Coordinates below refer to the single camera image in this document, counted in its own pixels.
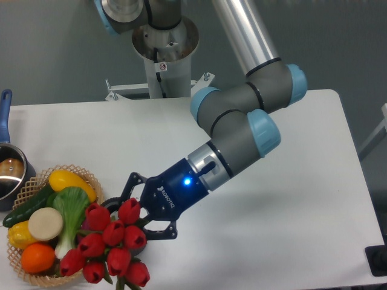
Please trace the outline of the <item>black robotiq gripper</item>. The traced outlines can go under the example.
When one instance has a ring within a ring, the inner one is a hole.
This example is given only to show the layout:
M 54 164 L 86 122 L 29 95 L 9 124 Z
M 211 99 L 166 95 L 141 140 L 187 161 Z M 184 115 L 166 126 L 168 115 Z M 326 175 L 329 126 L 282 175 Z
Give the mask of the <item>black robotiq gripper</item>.
M 177 219 L 182 212 L 206 197 L 209 192 L 199 175 L 191 168 L 188 160 L 181 159 L 161 174 L 145 178 L 132 172 L 126 182 L 114 211 L 127 201 L 134 187 L 145 184 L 140 205 L 148 215 L 143 219 L 151 222 L 169 222 L 163 230 L 149 230 L 143 227 L 147 241 L 173 240 L 177 238 Z

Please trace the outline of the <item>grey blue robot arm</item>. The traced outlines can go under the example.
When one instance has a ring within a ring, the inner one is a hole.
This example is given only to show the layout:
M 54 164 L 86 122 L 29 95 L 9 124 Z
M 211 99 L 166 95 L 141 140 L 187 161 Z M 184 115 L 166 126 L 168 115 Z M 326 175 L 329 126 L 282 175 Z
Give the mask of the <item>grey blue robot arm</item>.
M 281 141 L 270 113 L 301 100 L 304 72 L 279 57 L 253 1 L 214 1 L 213 6 L 246 76 L 226 91 L 191 84 L 191 56 L 198 46 L 195 24 L 181 13 L 180 1 L 96 1 L 105 28 L 132 32 L 143 58 L 151 98 L 189 97 L 190 112 L 210 140 L 166 169 L 145 178 L 131 173 L 123 193 L 104 202 L 123 209 L 132 190 L 144 185 L 140 206 L 145 221 L 166 221 L 161 231 L 146 230 L 148 240 L 174 239 L 176 221 L 189 207 L 263 158 Z

